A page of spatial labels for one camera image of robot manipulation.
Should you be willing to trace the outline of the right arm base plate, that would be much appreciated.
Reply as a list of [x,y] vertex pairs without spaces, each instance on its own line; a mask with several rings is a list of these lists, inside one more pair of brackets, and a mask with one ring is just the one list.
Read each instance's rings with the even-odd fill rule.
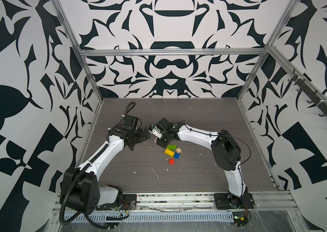
[[248,191],[245,191],[241,197],[237,197],[231,193],[215,193],[215,207],[219,210],[228,209],[254,209],[255,201]]

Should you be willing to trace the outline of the green wood block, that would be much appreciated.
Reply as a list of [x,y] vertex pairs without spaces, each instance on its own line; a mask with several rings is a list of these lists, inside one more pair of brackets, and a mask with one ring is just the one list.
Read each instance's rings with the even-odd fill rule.
[[167,149],[176,150],[177,149],[177,146],[176,145],[168,145],[167,146]]

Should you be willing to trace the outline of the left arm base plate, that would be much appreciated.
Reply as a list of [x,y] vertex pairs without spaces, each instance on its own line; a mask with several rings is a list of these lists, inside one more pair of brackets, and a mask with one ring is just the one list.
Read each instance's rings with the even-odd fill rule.
[[129,210],[136,206],[137,195],[136,194],[118,194],[114,203],[104,204],[96,208],[97,211],[107,210]]

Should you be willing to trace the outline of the yellow wood block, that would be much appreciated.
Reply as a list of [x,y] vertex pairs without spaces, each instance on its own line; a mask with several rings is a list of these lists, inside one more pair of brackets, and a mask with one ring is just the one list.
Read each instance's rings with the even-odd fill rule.
[[170,149],[166,149],[165,151],[164,151],[164,153],[166,154],[166,155],[168,155],[170,158],[174,158],[174,156],[175,156],[175,152],[174,151],[172,151],[172,150],[170,150]]

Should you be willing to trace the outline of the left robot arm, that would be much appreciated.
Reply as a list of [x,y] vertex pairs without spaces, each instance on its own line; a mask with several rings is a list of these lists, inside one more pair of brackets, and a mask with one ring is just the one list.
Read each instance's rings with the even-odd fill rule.
[[125,147],[133,150],[136,144],[150,139],[147,128],[138,127],[141,119],[125,115],[122,123],[108,130],[106,141],[84,163],[77,168],[69,167],[64,173],[60,215],[66,209],[76,211],[77,215],[89,215],[102,205],[119,206],[122,190],[114,186],[99,188],[98,181],[113,158]]

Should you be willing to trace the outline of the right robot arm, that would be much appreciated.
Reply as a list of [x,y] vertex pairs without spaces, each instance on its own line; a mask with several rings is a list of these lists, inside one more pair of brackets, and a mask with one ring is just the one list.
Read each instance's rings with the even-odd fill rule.
[[211,150],[215,164],[224,170],[228,183],[228,193],[220,195],[221,208],[239,208],[245,202],[248,189],[241,171],[241,148],[228,131],[200,130],[184,122],[171,123],[166,118],[151,125],[149,130],[157,137],[156,143],[163,148],[176,140],[191,142]]

